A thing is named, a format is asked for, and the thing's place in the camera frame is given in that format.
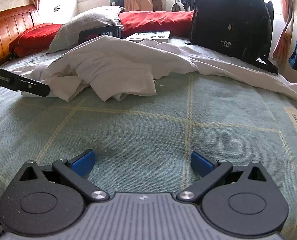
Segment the white printed t-shirt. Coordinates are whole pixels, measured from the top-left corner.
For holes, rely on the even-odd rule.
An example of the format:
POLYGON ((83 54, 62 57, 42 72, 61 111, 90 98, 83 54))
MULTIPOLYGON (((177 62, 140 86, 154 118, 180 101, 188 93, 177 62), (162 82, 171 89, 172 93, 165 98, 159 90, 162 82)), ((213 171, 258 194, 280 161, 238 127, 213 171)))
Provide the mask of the white printed t-shirt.
POLYGON ((71 101, 86 87, 106 101, 127 95, 153 96, 155 81, 171 73, 229 77, 297 101, 297 84, 234 57, 180 43, 139 43, 100 36, 69 51, 42 56, 37 63, 13 63, 8 70, 48 85, 51 96, 71 101))

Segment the black zipper pouch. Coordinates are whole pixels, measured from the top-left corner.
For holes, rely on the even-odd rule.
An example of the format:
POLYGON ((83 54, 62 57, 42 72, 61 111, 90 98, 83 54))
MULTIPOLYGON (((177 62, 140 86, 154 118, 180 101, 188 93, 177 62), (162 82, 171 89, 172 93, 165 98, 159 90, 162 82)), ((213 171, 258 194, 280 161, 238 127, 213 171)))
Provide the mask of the black zipper pouch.
POLYGON ((78 37, 78 44, 82 44, 84 42, 87 42, 89 40, 92 40, 93 38, 96 38, 98 36, 107 35, 107 36, 113 36, 113 37, 121 37, 121 30, 116 25, 110 25, 106 27, 99 27, 99 28, 93 28, 89 30, 81 31, 78 37))

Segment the wooden headboard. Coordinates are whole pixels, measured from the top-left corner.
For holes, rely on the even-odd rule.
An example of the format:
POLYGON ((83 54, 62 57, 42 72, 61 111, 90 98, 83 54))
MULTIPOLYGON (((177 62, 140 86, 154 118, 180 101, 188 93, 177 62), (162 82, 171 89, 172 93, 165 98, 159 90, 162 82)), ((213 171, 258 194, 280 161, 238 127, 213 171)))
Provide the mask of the wooden headboard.
POLYGON ((33 4, 0 11, 0 65, 10 58, 9 44, 39 24, 39 14, 33 4))

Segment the red pillow near headboard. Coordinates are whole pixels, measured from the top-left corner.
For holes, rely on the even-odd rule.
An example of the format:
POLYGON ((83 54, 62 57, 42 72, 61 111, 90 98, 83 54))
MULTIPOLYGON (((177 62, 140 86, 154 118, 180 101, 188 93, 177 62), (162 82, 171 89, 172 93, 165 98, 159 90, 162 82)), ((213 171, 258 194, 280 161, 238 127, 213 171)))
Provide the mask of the red pillow near headboard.
POLYGON ((43 23, 25 30, 9 44, 10 54, 19 58, 47 50, 62 24, 43 23))

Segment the green checked bed blanket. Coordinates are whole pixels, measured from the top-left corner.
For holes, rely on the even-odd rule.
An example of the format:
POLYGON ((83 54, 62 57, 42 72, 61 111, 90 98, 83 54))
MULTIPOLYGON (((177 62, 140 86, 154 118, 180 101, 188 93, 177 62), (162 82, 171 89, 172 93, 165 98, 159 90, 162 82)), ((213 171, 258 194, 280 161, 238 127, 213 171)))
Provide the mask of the green checked bed blanket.
POLYGON ((87 149, 96 154, 89 180, 109 193, 186 188, 198 179, 192 151, 259 160, 289 205, 282 233, 297 239, 297 83, 184 40, 160 48, 198 71, 161 78, 153 96, 102 101, 87 87, 66 102, 0 87, 0 196, 25 161, 87 149))

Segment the grey green pillow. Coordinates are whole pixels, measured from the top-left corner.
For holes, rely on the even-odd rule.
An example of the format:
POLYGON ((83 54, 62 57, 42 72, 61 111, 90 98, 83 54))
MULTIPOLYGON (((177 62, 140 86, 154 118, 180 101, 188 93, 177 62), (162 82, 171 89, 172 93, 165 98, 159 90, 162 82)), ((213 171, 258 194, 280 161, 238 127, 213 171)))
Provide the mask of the grey green pillow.
POLYGON ((85 30, 114 25, 124 31, 119 19, 120 12, 124 10, 124 7, 120 6, 102 6, 76 15, 60 27, 48 48, 48 52, 55 53, 74 48, 78 45, 80 32, 85 30))

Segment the orange patterned curtain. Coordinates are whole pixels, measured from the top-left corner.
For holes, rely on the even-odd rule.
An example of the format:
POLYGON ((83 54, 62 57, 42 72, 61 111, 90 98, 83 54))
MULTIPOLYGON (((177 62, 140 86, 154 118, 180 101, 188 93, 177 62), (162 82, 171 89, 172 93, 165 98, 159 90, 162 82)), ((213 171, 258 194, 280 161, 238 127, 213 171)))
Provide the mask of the orange patterned curtain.
POLYGON ((281 0, 282 15, 285 26, 272 54, 273 60, 279 65, 284 65, 291 46, 293 23, 294 23, 295 0, 281 0))

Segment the paperback book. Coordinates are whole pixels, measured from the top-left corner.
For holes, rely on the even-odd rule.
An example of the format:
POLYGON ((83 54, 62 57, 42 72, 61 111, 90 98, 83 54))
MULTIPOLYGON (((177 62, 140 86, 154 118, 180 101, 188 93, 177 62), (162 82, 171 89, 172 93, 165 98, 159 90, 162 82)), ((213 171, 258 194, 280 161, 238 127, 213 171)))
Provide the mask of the paperback book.
POLYGON ((156 41, 158 43, 168 42, 170 38, 170 31, 153 31, 153 32, 143 32, 134 33, 126 39, 133 42, 142 42, 146 39, 156 41))

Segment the long red pillow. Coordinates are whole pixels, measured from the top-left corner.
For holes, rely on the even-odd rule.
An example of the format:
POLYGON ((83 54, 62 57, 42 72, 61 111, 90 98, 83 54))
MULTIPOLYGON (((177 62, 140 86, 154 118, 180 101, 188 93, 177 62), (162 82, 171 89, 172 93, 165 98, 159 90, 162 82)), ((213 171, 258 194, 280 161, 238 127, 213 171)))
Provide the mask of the long red pillow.
POLYGON ((193 11, 128 11, 121 12, 119 19, 124 27, 122 37, 134 33, 169 31, 171 36, 188 37, 193 11))

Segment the black backpack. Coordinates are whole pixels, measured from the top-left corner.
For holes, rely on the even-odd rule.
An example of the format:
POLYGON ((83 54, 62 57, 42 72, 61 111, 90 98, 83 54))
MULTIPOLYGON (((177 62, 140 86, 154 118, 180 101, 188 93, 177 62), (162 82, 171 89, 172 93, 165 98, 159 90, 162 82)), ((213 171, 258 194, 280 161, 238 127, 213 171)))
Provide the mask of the black backpack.
POLYGON ((277 74, 269 61, 273 19, 264 0, 195 0, 190 42, 277 74))

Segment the brown cardboard box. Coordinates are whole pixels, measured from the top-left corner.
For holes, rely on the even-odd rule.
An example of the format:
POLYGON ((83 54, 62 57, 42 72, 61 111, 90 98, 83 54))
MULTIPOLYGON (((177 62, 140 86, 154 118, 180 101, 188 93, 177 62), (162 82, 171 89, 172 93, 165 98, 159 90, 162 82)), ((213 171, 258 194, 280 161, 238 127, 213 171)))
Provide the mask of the brown cardboard box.
POLYGON ((125 11, 166 11, 166 0, 124 0, 125 11))

